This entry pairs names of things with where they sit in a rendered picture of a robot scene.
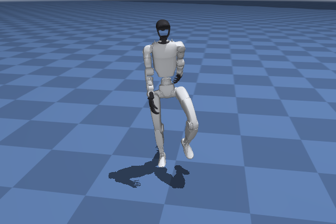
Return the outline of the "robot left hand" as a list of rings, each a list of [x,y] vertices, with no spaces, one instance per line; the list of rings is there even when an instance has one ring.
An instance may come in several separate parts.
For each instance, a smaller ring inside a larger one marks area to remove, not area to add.
[[[180,80],[181,75],[177,74],[176,77],[177,77],[177,78],[175,78],[176,80],[174,80],[175,82],[173,81],[174,84],[177,83]]]

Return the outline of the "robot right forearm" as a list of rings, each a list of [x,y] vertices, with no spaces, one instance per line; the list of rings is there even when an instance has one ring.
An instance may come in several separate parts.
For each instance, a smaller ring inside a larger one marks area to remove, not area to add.
[[[151,76],[146,76],[146,69],[145,69],[145,80],[146,80],[146,89],[147,89],[147,96],[149,96],[150,92],[153,92],[154,94],[154,85],[153,85],[153,77]]]

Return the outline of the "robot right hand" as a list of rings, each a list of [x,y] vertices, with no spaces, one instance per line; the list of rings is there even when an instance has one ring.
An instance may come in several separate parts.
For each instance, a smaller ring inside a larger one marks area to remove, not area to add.
[[[156,108],[156,109],[158,109],[158,108],[154,105],[154,101],[153,101],[153,99],[154,99],[154,94],[153,94],[153,92],[150,92],[150,93],[149,93],[149,96],[150,96],[150,97],[148,97],[148,100],[149,100],[149,105],[150,105],[151,111],[152,111],[154,114],[159,114],[159,112],[156,112],[156,110],[155,110],[155,108]]]

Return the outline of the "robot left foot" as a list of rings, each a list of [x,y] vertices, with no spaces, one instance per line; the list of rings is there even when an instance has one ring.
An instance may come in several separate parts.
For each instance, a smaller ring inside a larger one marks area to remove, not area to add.
[[[184,139],[181,139],[181,144],[183,146],[183,150],[184,150],[184,154],[188,159],[192,159],[194,157],[193,151],[190,147],[190,145],[188,146],[188,144],[186,144],[186,146],[184,146]]]

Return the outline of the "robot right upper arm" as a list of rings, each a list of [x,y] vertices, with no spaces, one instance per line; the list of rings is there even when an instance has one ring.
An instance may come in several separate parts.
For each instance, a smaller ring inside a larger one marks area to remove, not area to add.
[[[154,75],[154,68],[152,68],[152,59],[150,53],[152,53],[153,45],[147,45],[143,48],[143,59],[146,68],[146,76]]]

